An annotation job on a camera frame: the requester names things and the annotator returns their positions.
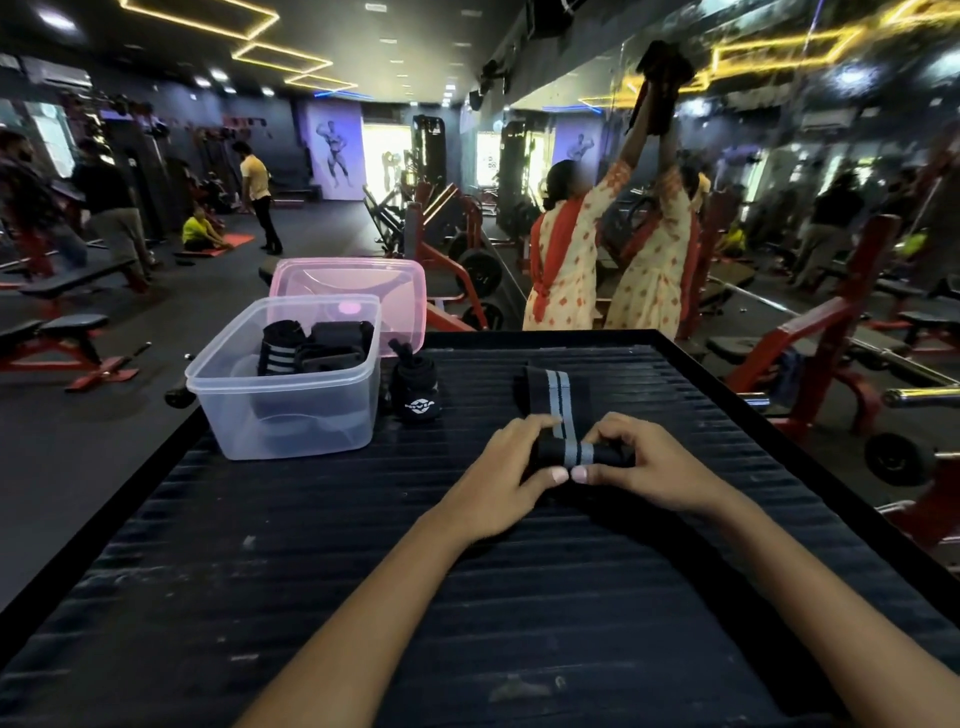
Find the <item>cream kurta with red print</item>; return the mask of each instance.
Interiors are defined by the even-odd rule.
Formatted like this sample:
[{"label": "cream kurta with red print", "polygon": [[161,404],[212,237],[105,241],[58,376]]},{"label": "cream kurta with red print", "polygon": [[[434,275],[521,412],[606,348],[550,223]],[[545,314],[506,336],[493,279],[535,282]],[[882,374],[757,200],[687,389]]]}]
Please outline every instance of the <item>cream kurta with red print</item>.
[{"label": "cream kurta with red print", "polygon": [[[607,176],[584,198],[577,225],[566,251],[564,264],[557,279],[550,287],[550,301],[543,314],[543,321],[534,318],[534,302],[537,292],[531,291],[523,316],[524,331],[557,331],[593,328],[593,309],[597,301],[597,221],[616,199],[633,172],[630,166],[618,160]],[[540,264],[546,262],[550,247],[553,224],[566,200],[546,212],[540,225]]]},{"label": "cream kurta with red print", "polygon": [[676,166],[660,179],[660,211],[663,219],[616,287],[604,328],[656,328],[677,336],[691,215]]}]

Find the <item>yellow shirt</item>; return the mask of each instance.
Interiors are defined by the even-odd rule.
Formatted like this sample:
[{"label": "yellow shirt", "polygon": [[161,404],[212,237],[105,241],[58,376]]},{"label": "yellow shirt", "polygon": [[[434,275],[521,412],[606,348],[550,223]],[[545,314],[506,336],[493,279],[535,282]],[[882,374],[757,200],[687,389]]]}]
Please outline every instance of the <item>yellow shirt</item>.
[{"label": "yellow shirt", "polygon": [[213,226],[210,225],[210,221],[204,219],[203,221],[198,220],[193,215],[190,215],[186,219],[186,222],[183,223],[183,233],[181,237],[183,242],[189,240],[206,240],[207,235],[216,234],[213,231]]},{"label": "yellow shirt", "polygon": [[248,155],[240,162],[240,174],[244,180],[250,180],[250,199],[259,200],[261,197],[270,197],[270,174],[262,161]]}]

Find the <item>left hand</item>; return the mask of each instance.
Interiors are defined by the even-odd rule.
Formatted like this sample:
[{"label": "left hand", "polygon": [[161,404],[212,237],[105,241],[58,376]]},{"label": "left hand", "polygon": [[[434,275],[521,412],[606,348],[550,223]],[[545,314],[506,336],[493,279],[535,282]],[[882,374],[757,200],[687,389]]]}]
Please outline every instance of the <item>left hand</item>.
[{"label": "left hand", "polygon": [[495,536],[533,510],[548,488],[567,482],[566,468],[544,468],[520,483],[540,431],[559,420],[530,415],[498,429],[483,453],[433,509],[464,546]]}]

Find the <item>black table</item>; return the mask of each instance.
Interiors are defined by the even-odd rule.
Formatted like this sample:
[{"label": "black table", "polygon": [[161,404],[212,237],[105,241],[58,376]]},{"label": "black table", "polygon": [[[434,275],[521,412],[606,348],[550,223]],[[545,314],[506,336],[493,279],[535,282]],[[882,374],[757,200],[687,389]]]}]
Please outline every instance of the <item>black table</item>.
[{"label": "black table", "polygon": [[[26,643],[0,675],[3,724],[230,725],[517,414],[530,360],[589,374],[597,417],[665,425],[960,668],[960,584],[659,334],[429,334],[426,348],[441,419],[382,416],[355,452],[229,462],[193,414],[2,616],[0,658]],[[378,723],[829,725],[836,696],[736,563],[693,519],[550,491],[447,577]]]}]

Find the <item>man in yellow shirt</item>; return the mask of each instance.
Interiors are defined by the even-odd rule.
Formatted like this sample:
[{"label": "man in yellow shirt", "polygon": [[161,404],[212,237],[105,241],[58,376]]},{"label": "man in yellow shirt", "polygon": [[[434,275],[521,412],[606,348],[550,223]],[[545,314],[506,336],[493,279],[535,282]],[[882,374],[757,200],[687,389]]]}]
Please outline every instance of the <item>man in yellow shirt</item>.
[{"label": "man in yellow shirt", "polygon": [[183,249],[190,253],[202,253],[208,250],[223,250],[232,246],[224,239],[206,219],[205,210],[199,205],[193,208],[193,214],[183,223]]},{"label": "man in yellow shirt", "polygon": [[270,217],[270,173],[262,161],[253,155],[250,144],[245,141],[233,142],[233,151],[240,156],[240,174],[243,175],[243,192],[240,202],[253,208],[260,227],[267,233],[267,244],[261,246],[271,255],[281,255],[283,246],[276,234],[274,221]]}]

